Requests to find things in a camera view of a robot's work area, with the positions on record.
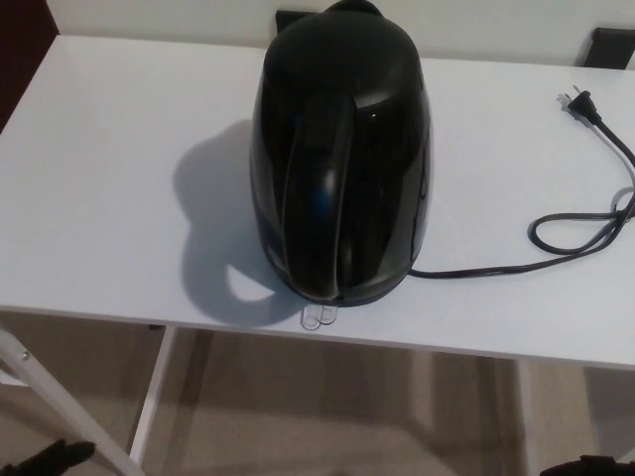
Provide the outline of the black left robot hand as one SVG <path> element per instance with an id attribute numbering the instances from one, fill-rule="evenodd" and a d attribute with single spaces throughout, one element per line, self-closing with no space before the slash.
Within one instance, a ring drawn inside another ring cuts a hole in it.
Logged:
<path id="1" fill-rule="evenodd" d="M 26 460 L 1 468 L 2 476 L 59 476 L 88 461 L 96 445 L 90 441 L 67 443 L 59 439 Z"/>

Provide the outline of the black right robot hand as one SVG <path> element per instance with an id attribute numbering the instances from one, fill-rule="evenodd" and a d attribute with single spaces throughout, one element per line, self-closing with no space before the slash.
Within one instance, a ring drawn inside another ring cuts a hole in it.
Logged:
<path id="1" fill-rule="evenodd" d="M 543 470 L 541 476 L 634 476 L 634 462 L 611 456 L 582 455 L 579 459 Z"/>

